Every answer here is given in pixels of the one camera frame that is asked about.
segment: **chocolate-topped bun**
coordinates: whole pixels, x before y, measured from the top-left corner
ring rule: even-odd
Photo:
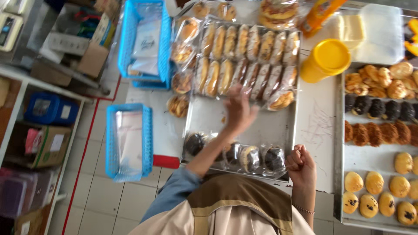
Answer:
[[[239,147],[240,147],[240,143],[236,141],[230,145],[229,150],[225,149],[226,151],[225,156],[229,164],[231,165],[237,164]]]
[[[412,107],[415,110],[415,119],[418,119],[418,103],[413,104]]]
[[[412,121],[415,118],[415,110],[412,105],[406,101],[400,105],[399,120],[407,122]]]
[[[394,100],[386,103],[385,114],[382,115],[383,119],[388,121],[396,120],[400,115],[400,104]]]
[[[356,98],[353,95],[345,95],[345,112],[350,111],[353,108]]]
[[[372,105],[372,100],[369,96],[358,96],[354,102],[353,109],[351,110],[355,115],[363,115],[369,111]]]
[[[370,119],[380,118],[386,111],[385,104],[380,99],[373,99],[367,116]]]
[[[285,168],[284,152],[278,146],[270,147],[264,154],[265,167],[271,171]]]
[[[186,152],[192,156],[196,156],[205,145],[206,135],[200,133],[191,134],[184,144]]]
[[[259,149],[257,146],[248,146],[242,150],[240,165],[245,172],[252,172],[260,166]]]

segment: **bracelet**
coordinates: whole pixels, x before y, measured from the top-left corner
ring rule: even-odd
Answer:
[[[300,206],[295,205],[294,203],[292,203],[292,205],[293,205],[293,206],[294,206],[294,207],[295,207],[298,211],[305,212],[306,214],[311,214],[311,215],[315,214],[315,211],[310,211],[310,210],[304,209],[304,208],[302,208],[302,207],[300,207]]]

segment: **blue sleeve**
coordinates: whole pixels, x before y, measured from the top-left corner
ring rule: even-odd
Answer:
[[[189,194],[197,189],[200,184],[201,179],[193,172],[183,167],[175,170],[166,184],[159,190],[158,196],[145,212],[140,223],[156,214],[175,208],[186,200]]]

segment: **yellow lid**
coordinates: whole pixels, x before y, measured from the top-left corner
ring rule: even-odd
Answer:
[[[320,41],[314,46],[312,54],[315,63],[329,76],[342,73],[351,64],[350,51],[338,39]]]

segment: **shredded meat floss bread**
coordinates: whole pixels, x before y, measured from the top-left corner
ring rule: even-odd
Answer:
[[[344,142],[347,143],[348,141],[352,139],[353,139],[353,127],[351,127],[350,123],[345,121]]]
[[[418,147],[418,125],[409,125],[411,131],[411,145]]]
[[[392,123],[383,123],[380,125],[382,131],[383,143],[393,144],[398,139],[398,130]]]
[[[382,142],[382,131],[376,123],[366,124],[367,134],[369,135],[369,144],[372,147],[379,147]]]
[[[360,123],[353,125],[353,142],[357,146],[365,146],[369,142],[367,129]]]
[[[405,125],[403,122],[397,120],[395,122],[395,127],[398,130],[398,144],[405,145],[411,142],[411,131],[409,130],[408,126]]]

